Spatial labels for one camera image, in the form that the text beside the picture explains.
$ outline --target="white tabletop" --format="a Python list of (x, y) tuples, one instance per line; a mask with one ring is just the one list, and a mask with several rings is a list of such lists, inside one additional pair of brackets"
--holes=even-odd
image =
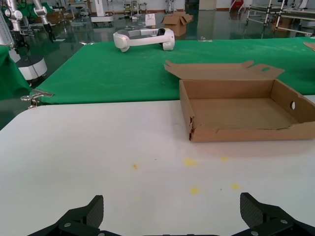
[(179, 101), (42, 106), (0, 131), (1, 235), (97, 194), (123, 236), (235, 234), (241, 192), (315, 226), (314, 165), (315, 141), (192, 143)]

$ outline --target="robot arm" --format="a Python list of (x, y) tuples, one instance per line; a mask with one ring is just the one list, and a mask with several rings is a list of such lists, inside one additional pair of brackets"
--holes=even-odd
[(35, 8), (34, 8), (35, 14), (41, 18), (41, 21), (44, 25), (46, 32), (48, 33), (50, 41), (54, 42), (54, 40), (56, 38), (53, 34), (53, 30), (51, 28), (51, 25), (50, 25), (50, 23), (46, 17), (47, 16), (47, 9), (44, 6), (42, 6), (40, 0), (33, 0), (33, 3), (35, 5)]
[[(55, 36), (53, 34), (52, 28), (47, 20), (47, 9), (42, 6), (40, 0), (33, 0), (35, 5), (34, 12), (37, 16), (41, 18), (41, 21), (44, 25), (46, 32), (48, 33), (49, 39), (53, 42)], [(27, 47), (29, 45), (25, 42), (24, 37), (21, 34), (21, 26), (20, 21), (23, 18), (22, 13), (18, 10), (17, 1), (16, 0), (6, 0), (6, 4), (8, 9), (4, 12), (6, 17), (12, 22), (13, 25), (13, 32), (15, 38), (14, 48), (17, 49), (19, 47)]]
[(23, 15), (18, 10), (16, 0), (6, 0), (6, 5), (8, 9), (5, 10), (4, 13), (6, 17), (9, 18), (9, 20), (11, 21), (13, 25), (13, 34), (15, 38), (14, 48), (15, 49), (19, 47), (29, 48), (29, 45), (25, 42), (24, 37), (21, 35), (20, 20), (23, 18)]

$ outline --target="yellow stain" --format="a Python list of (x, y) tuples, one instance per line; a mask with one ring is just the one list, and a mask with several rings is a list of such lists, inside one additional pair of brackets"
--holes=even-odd
[(222, 157), (220, 158), (220, 160), (221, 160), (221, 161), (228, 161), (228, 158), (227, 158), (226, 156), (222, 156)]
[(236, 189), (240, 189), (241, 186), (238, 183), (234, 183), (231, 185), (231, 188), (236, 190)]
[(197, 162), (193, 159), (186, 158), (184, 160), (184, 164), (185, 164), (185, 166), (196, 166)]
[(191, 188), (190, 189), (191, 194), (198, 194), (199, 193), (199, 188)]

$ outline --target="green tablecloth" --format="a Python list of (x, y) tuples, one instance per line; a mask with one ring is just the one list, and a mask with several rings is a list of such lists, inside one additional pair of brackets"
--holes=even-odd
[(172, 52), (159, 45), (131, 47), (113, 42), (83, 46), (39, 87), (55, 94), (50, 104), (159, 101), (179, 99), (178, 79), (164, 70), (175, 63), (235, 63), (254, 60), (285, 69), (280, 76), (302, 94), (315, 94), (315, 52), (310, 38), (177, 41)]
[(0, 46), (0, 100), (11, 98), (19, 89), (30, 91), (30, 86), (10, 58), (9, 48)]

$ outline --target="white vr headset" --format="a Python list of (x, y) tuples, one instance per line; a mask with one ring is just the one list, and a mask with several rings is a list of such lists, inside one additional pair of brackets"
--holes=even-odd
[[(130, 39), (134, 36), (152, 35), (154, 37)], [(130, 46), (141, 46), (159, 43), (164, 51), (172, 51), (175, 46), (174, 32), (170, 29), (139, 29), (133, 31), (127, 31), (125, 29), (119, 30), (114, 33), (114, 42), (117, 48), (124, 53)]]

